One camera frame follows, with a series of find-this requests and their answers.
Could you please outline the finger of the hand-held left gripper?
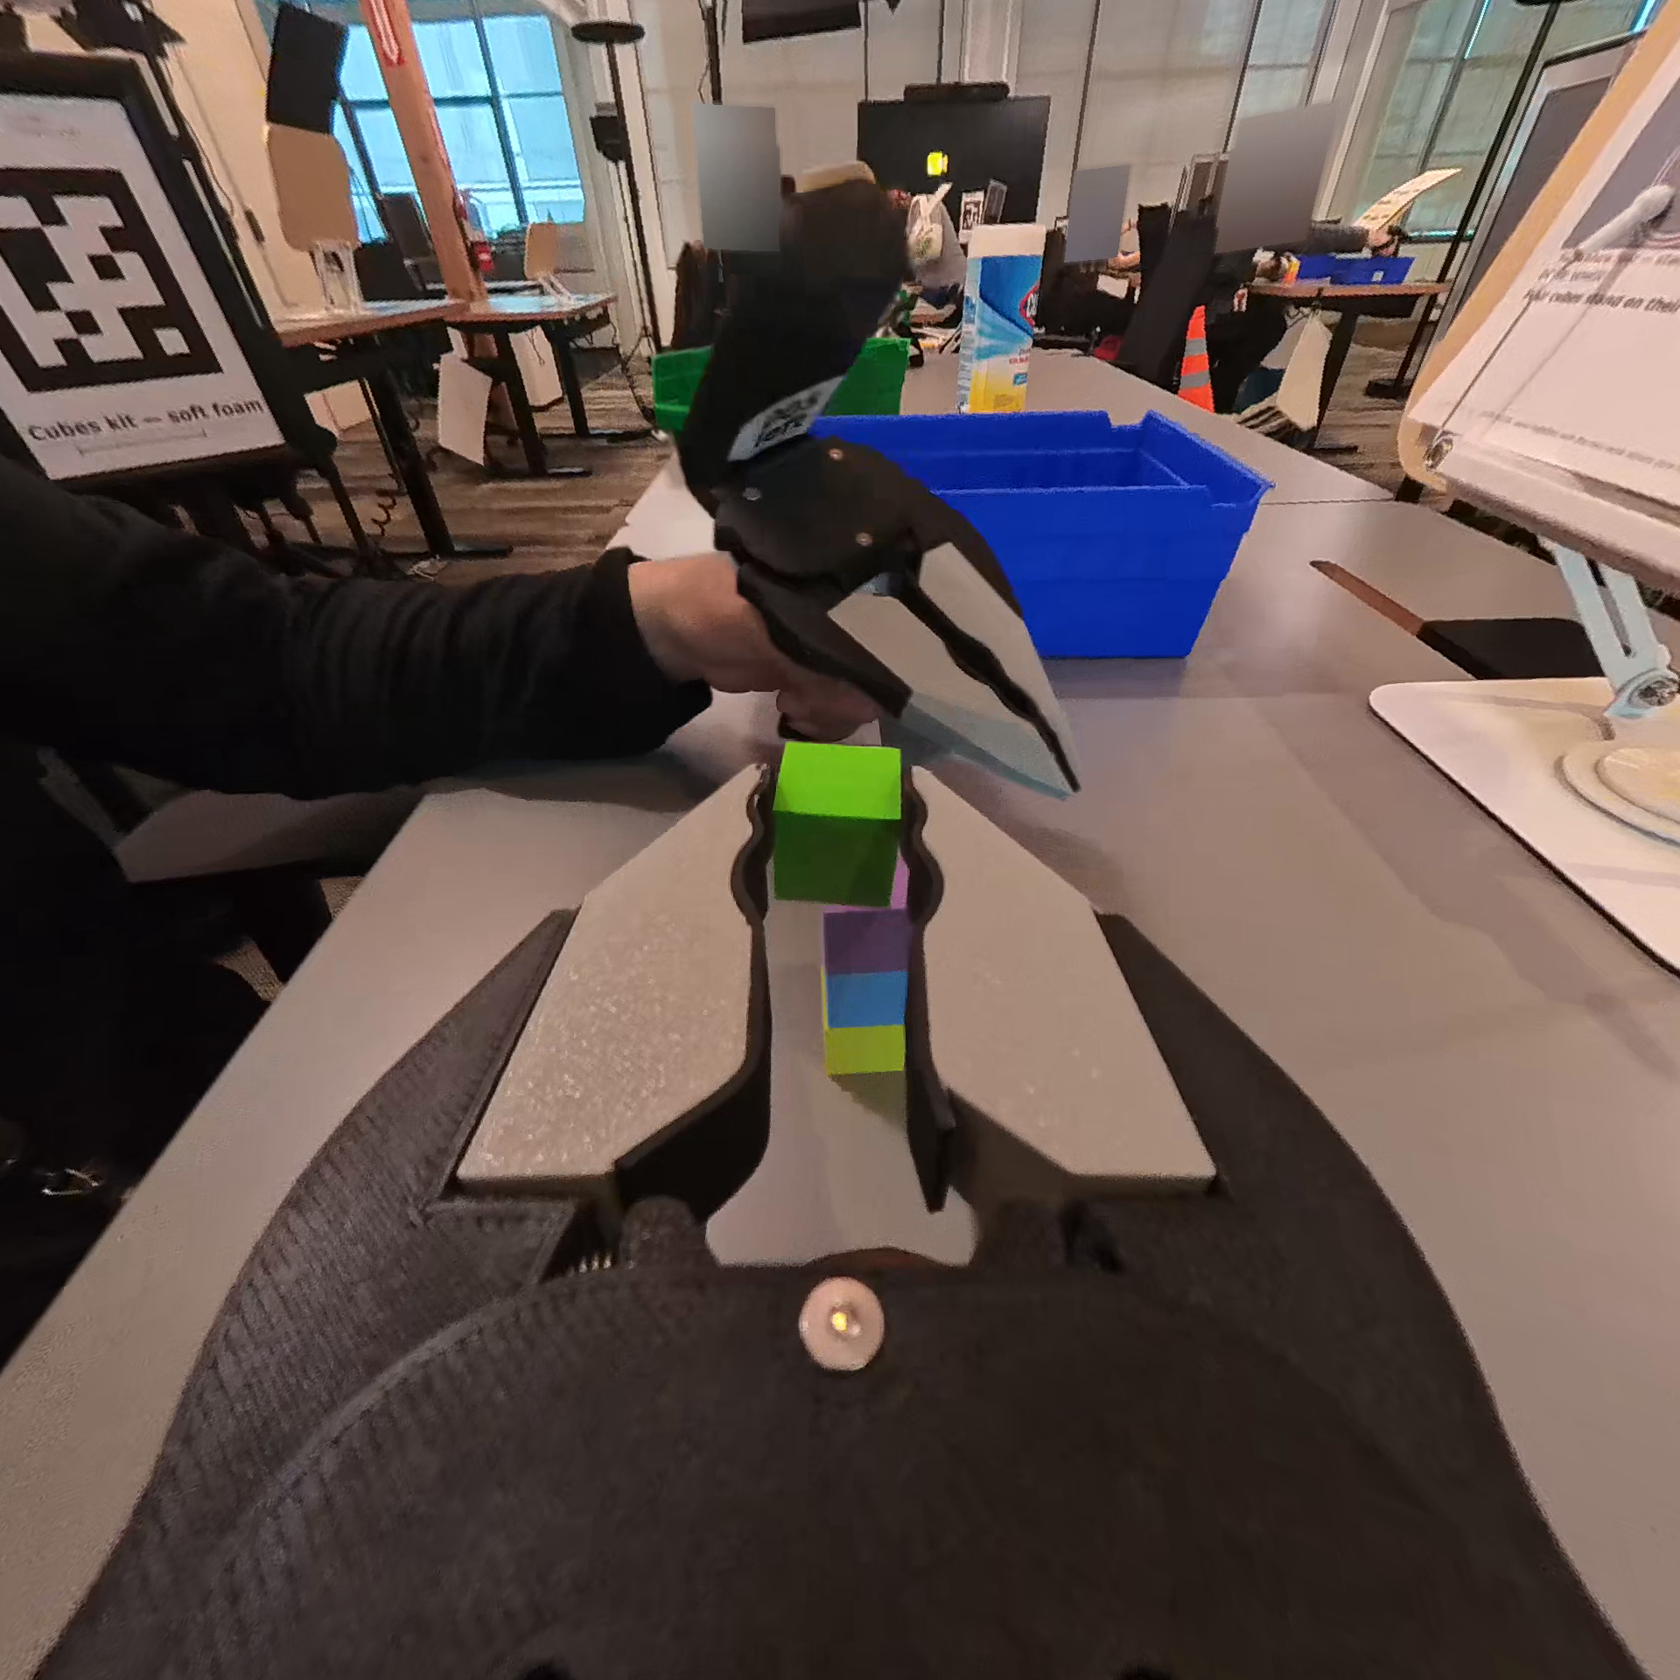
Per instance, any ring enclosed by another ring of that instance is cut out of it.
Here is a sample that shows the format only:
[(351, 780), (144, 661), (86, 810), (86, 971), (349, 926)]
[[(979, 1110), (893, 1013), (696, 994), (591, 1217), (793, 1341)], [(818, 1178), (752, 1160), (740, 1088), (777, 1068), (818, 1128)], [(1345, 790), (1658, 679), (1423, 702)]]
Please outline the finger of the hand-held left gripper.
[(828, 619), (911, 690), (899, 713), (908, 735), (1019, 787), (1057, 799), (1071, 794), (1071, 769), (1063, 764), (1064, 715), (1020, 620), (1009, 636), (1012, 661), (1002, 675), (1024, 694), (1024, 715), (986, 681), (962, 671), (940, 634), (903, 600), (855, 594)]
[(1033, 788), (1081, 788), (1075, 735), (1020, 613), (958, 546), (922, 554), (916, 603), (950, 659), (966, 638), (998, 667), (998, 679), (954, 667), (973, 689), (942, 679), (916, 694), (915, 728), (950, 754)]

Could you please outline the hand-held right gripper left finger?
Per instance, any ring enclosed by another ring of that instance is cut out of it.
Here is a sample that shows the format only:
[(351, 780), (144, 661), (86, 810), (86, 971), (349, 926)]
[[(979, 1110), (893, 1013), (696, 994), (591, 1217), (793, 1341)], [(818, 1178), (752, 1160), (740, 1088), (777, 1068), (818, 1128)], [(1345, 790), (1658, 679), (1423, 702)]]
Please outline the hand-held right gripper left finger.
[(733, 776), (569, 924), (459, 1160), (472, 1194), (733, 1198), (771, 1135), (768, 766)]

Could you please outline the green foam cube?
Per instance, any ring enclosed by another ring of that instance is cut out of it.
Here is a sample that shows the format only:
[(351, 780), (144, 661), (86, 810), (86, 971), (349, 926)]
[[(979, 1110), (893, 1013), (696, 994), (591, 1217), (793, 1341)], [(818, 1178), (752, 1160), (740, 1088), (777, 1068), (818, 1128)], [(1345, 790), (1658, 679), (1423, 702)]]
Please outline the green foam cube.
[(787, 743), (777, 774), (777, 899), (826, 909), (887, 909), (904, 824), (901, 751)]

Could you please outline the person's left forearm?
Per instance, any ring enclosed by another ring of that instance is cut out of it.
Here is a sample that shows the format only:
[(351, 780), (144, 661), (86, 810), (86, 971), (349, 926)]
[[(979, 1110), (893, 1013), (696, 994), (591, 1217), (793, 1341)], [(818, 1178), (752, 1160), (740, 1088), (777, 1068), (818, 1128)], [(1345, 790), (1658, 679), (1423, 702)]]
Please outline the person's left forearm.
[(42, 748), (300, 800), (654, 751), (711, 693), (657, 668), (631, 563), (290, 578), (4, 463), (4, 815), (42, 799)]

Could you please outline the purple foam cube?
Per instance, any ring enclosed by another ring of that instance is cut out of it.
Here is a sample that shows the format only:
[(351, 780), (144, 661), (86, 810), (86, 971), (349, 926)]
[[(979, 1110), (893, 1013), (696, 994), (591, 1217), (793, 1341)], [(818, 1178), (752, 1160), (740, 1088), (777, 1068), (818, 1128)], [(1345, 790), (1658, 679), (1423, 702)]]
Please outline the purple foam cube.
[(903, 856), (885, 906), (831, 906), (823, 913), (826, 975), (907, 975), (911, 949), (911, 871)]

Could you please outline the person's left hand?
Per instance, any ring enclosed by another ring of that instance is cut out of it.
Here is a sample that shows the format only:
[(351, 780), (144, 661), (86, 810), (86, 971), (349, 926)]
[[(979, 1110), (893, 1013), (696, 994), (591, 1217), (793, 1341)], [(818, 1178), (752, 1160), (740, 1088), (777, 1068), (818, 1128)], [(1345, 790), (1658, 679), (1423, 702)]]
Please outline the person's left hand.
[(627, 589), (645, 650), (665, 679), (771, 696), (783, 725), (804, 743), (846, 743), (882, 721), (859, 689), (810, 673), (775, 644), (723, 552), (632, 560)]

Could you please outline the blue plastic bin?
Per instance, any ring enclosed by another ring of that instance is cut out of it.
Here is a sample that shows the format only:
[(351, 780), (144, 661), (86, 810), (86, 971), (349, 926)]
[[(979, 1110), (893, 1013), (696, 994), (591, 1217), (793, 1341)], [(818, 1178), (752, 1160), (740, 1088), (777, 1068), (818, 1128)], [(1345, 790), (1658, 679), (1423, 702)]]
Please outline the blue plastic bin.
[(1186, 659), (1273, 481), (1165, 412), (826, 416), (971, 520), (1043, 659)]

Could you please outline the green plastic bin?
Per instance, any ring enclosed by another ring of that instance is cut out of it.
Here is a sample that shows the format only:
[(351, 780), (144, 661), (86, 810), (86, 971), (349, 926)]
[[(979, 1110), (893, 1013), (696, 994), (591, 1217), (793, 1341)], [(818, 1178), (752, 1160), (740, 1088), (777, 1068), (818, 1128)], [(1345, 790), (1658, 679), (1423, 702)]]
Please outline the green plastic bin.
[[(864, 345), (855, 366), (831, 397), (828, 416), (901, 414), (912, 343), (876, 336)], [(693, 406), (701, 378), (712, 358), (712, 347), (662, 350), (651, 361), (657, 431), (677, 439)]]

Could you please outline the disinfecting wipes canister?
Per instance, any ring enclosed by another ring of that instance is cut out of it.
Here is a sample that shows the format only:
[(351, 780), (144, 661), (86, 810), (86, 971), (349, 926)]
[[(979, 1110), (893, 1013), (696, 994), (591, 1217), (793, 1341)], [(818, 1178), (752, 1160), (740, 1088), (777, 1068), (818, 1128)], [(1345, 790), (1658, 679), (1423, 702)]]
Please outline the disinfecting wipes canister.
[(962, 414), (1027, 409), (1044, 242), (1043, 225), (983, 225), (971, 234), (958, 338)]

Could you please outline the white paper sheet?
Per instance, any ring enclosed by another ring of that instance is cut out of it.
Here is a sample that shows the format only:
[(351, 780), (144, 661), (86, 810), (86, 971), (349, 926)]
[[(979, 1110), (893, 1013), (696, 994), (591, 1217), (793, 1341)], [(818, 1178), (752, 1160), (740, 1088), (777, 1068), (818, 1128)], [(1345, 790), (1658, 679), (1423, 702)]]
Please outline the white paper sheet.
[(491, 398), (495, 374), (452, 350), (436, 368), (436, 445), (476, 468), (489, 467)]

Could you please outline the wooden top desk black legs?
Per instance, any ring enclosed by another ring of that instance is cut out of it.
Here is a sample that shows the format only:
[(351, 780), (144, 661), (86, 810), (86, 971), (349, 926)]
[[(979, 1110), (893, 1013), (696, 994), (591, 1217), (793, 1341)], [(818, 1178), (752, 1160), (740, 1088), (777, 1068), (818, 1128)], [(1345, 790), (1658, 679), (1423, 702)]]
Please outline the wooden top desk black legs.
[(548, 291), (501, 292), (483, 302), (462, 301), (378, 301), (353, 310), (317, 310), (280, 316), (271, 324), (280, 343), (293, 385), (302, 394), (321, 394), (336, 387), (361, 387), (371, 405), (374, 429), (384, 443), (395, 487), (404, 495), (419, 526), (422, 546), (390, 552), (383, 537), (364, 526), (328, 446), (318, 477), (345, 520), (351, 550), (364, 570), (393, 574), (403, 566), (440, 563), (478, 563), (510, 559), (509, 542), (457, 539), (443, 513), (428, 457), (409, 422), (404, 397), (395, 382), (395, 356), (421, 330), (460, 330), (464, 340), (484, 338), (491, 353), (469, 356), (470, 372), (484, 372), (504, 387), (515, 412), (523, 477), (588, 477), (588, 468), (555, 468), (536, 406), (517, 356), (517, 343), (539, 334), (558, 354), (560, 387), (573, 411), (574, 431), (588, 443), (607, 443), (587, 426), (587, 409), (574, 358), (574, 338), (604, 328), (612, 320), (617, 294), (585, 292), (565, 298)]

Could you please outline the wooden book stand white base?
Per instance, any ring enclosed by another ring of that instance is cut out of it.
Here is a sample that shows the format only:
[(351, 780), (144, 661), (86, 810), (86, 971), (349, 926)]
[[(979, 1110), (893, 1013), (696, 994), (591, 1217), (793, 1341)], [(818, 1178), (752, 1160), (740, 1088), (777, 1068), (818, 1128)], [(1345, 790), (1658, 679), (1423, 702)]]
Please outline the wooden book stand white base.
[(1373, 713), (1674, 975), (1676, 661), (1652, 630), (1642, 589), (1676, 597), (1678, 498), (1674, 524), (1597, 501), (1574, 511), (1583, 520), (1554, 524), (1445, 483), (1432, 473), (1438, 451), (1419, 441), (1409, 411), (1451, 330), (1406, 406), (1402, 457), (1541, 540), (1601, 676), (1382, 686)]

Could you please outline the person's dark clothed body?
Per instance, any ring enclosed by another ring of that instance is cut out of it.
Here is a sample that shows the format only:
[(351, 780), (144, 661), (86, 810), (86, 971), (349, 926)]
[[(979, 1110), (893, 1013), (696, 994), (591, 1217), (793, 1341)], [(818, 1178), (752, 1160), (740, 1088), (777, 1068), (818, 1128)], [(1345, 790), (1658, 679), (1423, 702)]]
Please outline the person's dark clothed body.
[(328, 929), (307, 871), (136, 887), (4, 744), (2, 1359), (263, 1020), (226, 957), (252, 944), (288, 980)]

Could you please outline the black floor lamp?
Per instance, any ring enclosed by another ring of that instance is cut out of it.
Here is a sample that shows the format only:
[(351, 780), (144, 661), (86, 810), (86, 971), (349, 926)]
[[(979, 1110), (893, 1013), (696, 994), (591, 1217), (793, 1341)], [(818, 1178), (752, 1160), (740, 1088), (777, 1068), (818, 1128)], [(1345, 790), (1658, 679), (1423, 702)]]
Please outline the black floor lamp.
[(574, 40), (588, 48), (604, 52), (607, 74), (612, 86), (615, 127), (617, 138), (607, 147), (602, 156), (612, 162), (623, 177), (623, 192), (627, 198), (627, 214), (637, 254), (637, 271), (640, 280), (640, 302), (645, 332), (654, 347), (654, 353), (665, 350), (665, 334), (658, 319), (658, 292), (654, 284), (654, 266), (645, 232), (642, 201), (639, 190), (637, 158), (624, 101), (624, 80), (621, 74), (618, 54), (623, 48), (632, 48), (645, 31), (632, 20), (612, 16), (587, 19), (573, 27)]

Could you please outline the wooden pillar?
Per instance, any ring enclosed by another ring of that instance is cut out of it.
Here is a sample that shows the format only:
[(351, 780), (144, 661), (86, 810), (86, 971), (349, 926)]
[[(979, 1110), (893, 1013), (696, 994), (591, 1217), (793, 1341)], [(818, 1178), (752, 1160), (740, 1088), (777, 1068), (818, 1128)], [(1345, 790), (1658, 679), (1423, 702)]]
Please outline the wooden pillar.
[(422, 202), (447, 294), (459, 305), (489, 298), (457, 204), (457, 181), (419, 52), (409, 3), (361, 3), (372, 52)]

